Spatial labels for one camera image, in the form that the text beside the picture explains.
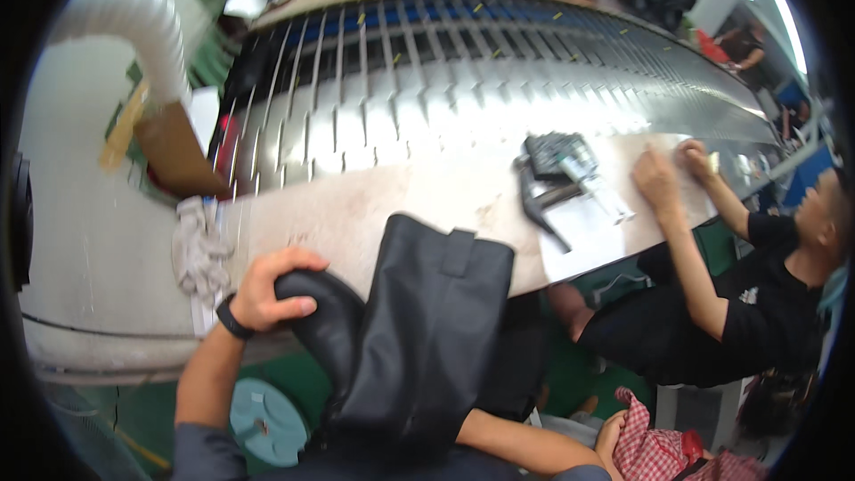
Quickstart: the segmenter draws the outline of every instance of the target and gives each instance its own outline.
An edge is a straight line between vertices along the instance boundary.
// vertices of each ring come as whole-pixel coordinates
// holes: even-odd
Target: green floor
[[[733,240],[720,223],[696,230],[701,253],[706,258],[711,272],[723,272],[734,262]],[[639,275],[635,260],[627,260],[589,273],[574,281],[583,294],[609,283],[618,273]],[[624,284],[609,290],[604,301],[614,300],[620,294],[639,287],[639,284]],[[544,411],[556,416],[570,414],[589,396],[596,395],[599,404],[595,415],[607,418],[623,408],[614,399],[618,386],[633,390],[638,399],[649,404],[651,390],[644,379],[619,367],[608,367],[602,374],[595,374],[594,355],[573,344],[564,334],[559,323],[550,316],[550,360],[546,381],[550,387],[549,401]],[[320,367],[308,354],[299,353],[283,356],[252,367],[245,367],[240,377],[253,377],[272,383],[284,392],[304,414],[306,421],[315,427],[323,403],[330,391],[330,383]],[[144,470],[151,475],[163,474],[165,466],[172,461],[173,414],[175,413],[176,383],[155,383],[141,387],[88,387],[78,389],[94,407],[113,405],[115,408],[102,412],[110,426],[123,437]],[[271,468],[266,463],[247,454],[250,474]]]

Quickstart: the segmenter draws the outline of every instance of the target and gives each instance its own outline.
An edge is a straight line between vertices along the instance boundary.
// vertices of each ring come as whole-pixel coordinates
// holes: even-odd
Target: white flexible duct
[[[49,42],[90,35],[128,40],[151,84],[154,102],[181,101],[190,107],[184,41],[174,0],[70,0]]]

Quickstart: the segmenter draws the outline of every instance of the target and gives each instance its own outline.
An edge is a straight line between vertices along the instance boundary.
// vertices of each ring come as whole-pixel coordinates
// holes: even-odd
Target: white paper
[[[626,254],[621,226],[594,199],[572,198],[547,210],[544,218],[573,248],[564,254],[553,235],[539,231],[540,256],[550,283],[578,277]]]
[[[220,112],[220,94],[216,86],[208,86],[193,91],[190,102],[190,125],[196,135],[196,141],[202,148],[202,154],[208,156],[208,146],[216,128],[217,115]]]

